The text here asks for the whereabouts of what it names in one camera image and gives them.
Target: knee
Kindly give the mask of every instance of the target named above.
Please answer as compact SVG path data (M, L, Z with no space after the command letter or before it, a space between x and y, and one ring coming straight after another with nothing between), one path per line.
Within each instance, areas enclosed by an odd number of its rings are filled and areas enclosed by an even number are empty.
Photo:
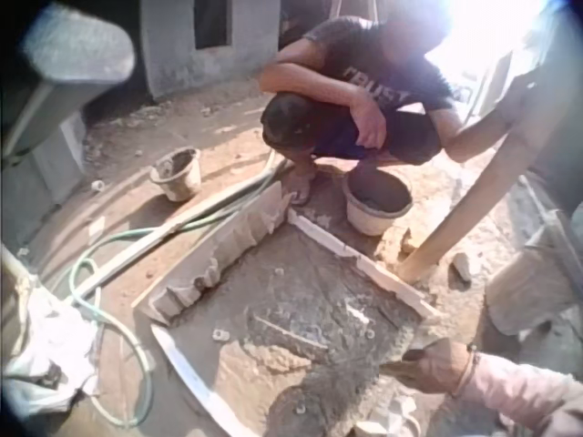
M310 137L314 101L293 93L278 93L261 114L263 140L273 148L301 147Z

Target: man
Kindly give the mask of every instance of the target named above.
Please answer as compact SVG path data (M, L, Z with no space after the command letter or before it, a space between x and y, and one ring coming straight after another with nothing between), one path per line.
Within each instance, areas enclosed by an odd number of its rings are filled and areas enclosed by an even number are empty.
M261 117L263 138L295 163L295 204L308 199L313 157L421 165L443 148L464 162L516 119L530 76L463 128L448 84L424 57L450 28L442 0L398 2L389 16L384 24L351 16L324 22L264 69L261 89L277 96ZM413 103L425 114L397 111Z
M473 352L449 339L409 350L380 372L425 393L481 403L535 437L583 435L583 384L570 375Z

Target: pink sleeve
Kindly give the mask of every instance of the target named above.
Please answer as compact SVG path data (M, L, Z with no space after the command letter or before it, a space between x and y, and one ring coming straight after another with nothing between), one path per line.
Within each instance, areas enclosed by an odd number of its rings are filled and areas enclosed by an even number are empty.
M565 402L583 399L583 384L570 375L479 355L460 398L480 402L531 430Z

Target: dark t-shirt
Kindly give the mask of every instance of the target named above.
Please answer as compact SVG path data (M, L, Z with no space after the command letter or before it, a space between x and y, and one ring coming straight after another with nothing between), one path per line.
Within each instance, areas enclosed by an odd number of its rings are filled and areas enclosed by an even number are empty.
M381 49L382 25L342 16L304 37L325 47L322 73L366 88L382 111L422 103L426 110L451 108L452 92L439 69L424 56L391 66Z

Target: sandy ground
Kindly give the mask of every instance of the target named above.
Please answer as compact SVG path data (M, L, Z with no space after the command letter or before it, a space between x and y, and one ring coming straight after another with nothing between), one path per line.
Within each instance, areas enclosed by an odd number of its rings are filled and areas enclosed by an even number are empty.
M64 268L88 247L91 223L105 220L103 235L157 226L212 193L261 171L269 149L261 141L259 117L268 99L253 81L231 83L156 107L141 108L127 117L92 127L86 143L87 182L50 217L29 245L30 264L39 271L45 284L53 287ZM148 167L166 153L186 145L202 151L203 190L186 204L171 204L149 182ZM382 238L363 237L346 222L340 177L353 166L351 162L323 163L325 172L316 180L312 199L302 214L320 220L331 233L391 269L402 259L399 241L406 229L411 228L421 238L428 235L471 187L492 155L492 151L487 152L463 167L440 155L418 168L391 168L411 185L414 206ZM106 190L99 194L89 188L96 179L106 184ZM415 284L447 314L438 325L422 326L417 340L452 336L462 341L474 340L488 351L513 356L516 339L496 334L484 317L484 286L487 278L510 260L539 224L526 191L516 185L427 278ZM87 402L81 402L68 420L50 422L56 435L78 435L79 426L85 434L95 435L224 435L162 358L147 321L130 308L131 302L205 231L180 234L166 241L117 275L103 291L105 309L138 334L155 362L152 371L155 401L146 421L133 430L116 430L103 423ZM94 257L97 264L103 264L127 244L120 241L104 247ZM471 284L460 280L449 266L451 258L461 250L481 266ZM66 289L60 287L56 292L65 295ZM141 375L128 347L120 345L118 335L110 331L104 339L100 377L101 398L106 406L121 417L131 414L140 392ZM420 408L416 416L427 435L492 430L493 414L484 409L444 400L443 396L420 395L417 403Z

